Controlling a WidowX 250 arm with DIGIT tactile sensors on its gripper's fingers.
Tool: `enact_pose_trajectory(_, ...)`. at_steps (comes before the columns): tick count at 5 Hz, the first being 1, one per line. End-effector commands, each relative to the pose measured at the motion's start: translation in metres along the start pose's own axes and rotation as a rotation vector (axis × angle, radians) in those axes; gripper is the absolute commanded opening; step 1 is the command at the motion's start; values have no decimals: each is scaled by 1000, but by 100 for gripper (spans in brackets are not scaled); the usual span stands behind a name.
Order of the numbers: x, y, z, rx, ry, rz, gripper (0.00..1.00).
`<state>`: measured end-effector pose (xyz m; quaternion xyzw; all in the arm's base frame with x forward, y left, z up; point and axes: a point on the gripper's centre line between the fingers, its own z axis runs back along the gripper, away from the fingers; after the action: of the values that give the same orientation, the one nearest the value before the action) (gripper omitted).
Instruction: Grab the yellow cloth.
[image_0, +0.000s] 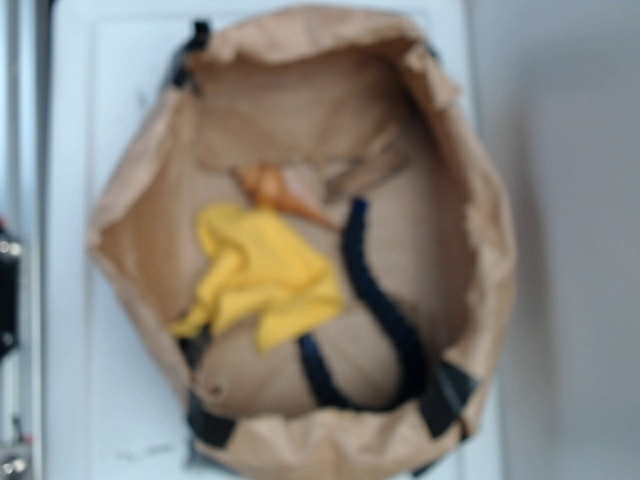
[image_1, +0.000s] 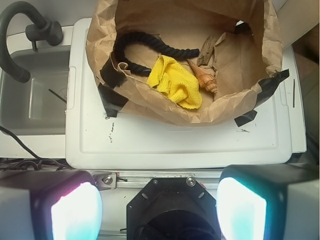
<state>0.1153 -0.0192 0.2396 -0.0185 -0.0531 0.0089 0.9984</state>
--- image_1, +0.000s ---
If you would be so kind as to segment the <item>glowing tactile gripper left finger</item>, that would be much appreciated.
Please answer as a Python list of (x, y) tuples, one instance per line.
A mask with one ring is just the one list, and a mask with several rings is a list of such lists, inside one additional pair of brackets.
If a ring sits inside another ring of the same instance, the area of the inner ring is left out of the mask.
[(102, 197), (87, 171), (0, 174), (2, 240), (96, 240), (102, 218)]

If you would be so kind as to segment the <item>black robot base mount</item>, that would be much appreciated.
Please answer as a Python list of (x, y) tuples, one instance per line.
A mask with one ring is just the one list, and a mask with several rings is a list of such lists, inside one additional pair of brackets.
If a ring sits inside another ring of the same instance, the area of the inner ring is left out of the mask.
[(126, 206), (128, 240), (220, 240), (216, 199), (181, 178), (147, 183)]

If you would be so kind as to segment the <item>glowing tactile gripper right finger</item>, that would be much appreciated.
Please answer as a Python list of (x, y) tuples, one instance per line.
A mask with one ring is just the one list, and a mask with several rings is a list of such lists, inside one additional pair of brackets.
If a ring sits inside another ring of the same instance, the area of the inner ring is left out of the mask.
[(227, 240), (318, 240), (320, 171), (307, 163), (229, 165), (216, 210)]

